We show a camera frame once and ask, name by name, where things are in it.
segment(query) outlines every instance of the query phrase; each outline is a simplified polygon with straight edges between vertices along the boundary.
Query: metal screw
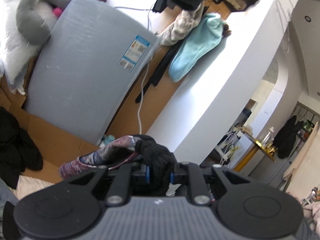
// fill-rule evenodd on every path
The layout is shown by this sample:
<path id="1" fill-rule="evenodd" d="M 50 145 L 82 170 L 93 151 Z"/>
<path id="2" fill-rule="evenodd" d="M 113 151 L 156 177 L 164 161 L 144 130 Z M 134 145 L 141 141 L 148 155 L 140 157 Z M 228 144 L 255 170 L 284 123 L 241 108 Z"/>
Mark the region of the metal screw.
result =
<path id="1" fill-rule="evenodd" d="M 205 195 L 200 195 L 195 197 L 195 202 L 199 205 L 205 205 L 210 202 L 210 198 Z"/>
<path id="2" fill-rule="evenodd" d="M 109 204 L 112 205 L 117 205 L 120 204 L 122 202 L 123 198 L 120 196 L 110 196 L 107 198 L 107 201 Z"/>

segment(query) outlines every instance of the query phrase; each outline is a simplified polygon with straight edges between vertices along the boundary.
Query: white logo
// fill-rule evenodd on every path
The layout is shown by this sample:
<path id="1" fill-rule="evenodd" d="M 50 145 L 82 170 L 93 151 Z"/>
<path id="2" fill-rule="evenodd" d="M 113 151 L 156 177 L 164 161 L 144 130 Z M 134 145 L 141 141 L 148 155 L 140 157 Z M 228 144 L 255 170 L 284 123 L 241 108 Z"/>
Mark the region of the white logo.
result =
<path id="1" fill-rule="evenodd" d="M 162 203 L 163 203 L 163 200 L 161 200 L 161 199 L 155 200 L 155 204 L 157 204 L 157 205 L 160 205 L 160 204 L 162 204 Z"/>

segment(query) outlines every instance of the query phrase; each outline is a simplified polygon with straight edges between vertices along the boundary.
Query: gray and white plush toy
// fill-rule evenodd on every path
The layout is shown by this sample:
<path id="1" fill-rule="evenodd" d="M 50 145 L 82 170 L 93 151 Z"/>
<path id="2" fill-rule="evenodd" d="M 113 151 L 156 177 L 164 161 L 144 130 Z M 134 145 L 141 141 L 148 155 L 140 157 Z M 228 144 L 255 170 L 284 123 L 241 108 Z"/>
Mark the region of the gray and white plush toy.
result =
<path id="1" fill-rule="evenodd" d="M 34 10 L 40 1 L 46 1 L 54 7 L 64 10 L 70 0 L 21 0 L 16 11 L 18 31 L 24 39 L 35 46 L 42 46 L 49 39 L 51 32 L 49 25 Z"/>

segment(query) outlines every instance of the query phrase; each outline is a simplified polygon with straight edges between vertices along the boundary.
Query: pink pom-pom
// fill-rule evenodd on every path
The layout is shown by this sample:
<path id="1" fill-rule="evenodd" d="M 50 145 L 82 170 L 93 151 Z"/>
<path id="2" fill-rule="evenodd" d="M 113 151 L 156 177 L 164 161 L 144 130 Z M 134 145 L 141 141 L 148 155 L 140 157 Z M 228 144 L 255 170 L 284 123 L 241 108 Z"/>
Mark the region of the pink pom-pom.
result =
<path id="1" fill-rule="evenodd" d="M 58 18 L 61 16 L 61 14 L 63 13 L 63 10 L 61 8 L 55 8 L 52 10 L 52 12 L 54 13 L 55 16 L 57 16 Z"/>

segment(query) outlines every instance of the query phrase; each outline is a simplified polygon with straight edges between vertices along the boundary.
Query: gold table leg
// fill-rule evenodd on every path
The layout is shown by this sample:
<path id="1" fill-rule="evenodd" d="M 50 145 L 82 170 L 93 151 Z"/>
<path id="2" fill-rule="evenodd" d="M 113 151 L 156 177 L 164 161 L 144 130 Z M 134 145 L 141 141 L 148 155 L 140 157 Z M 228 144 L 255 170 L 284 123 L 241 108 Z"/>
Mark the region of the gold table leg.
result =
<path id="1" fill-rule="evenodd" d="M 257 153 L 259 150 L 259 147 L 254 145 L 249 152 L 242 158 L 242 160 L 234 167 L 234 171 L 241 171 L 242 168 L 252 159 L 252 157 Z"/>

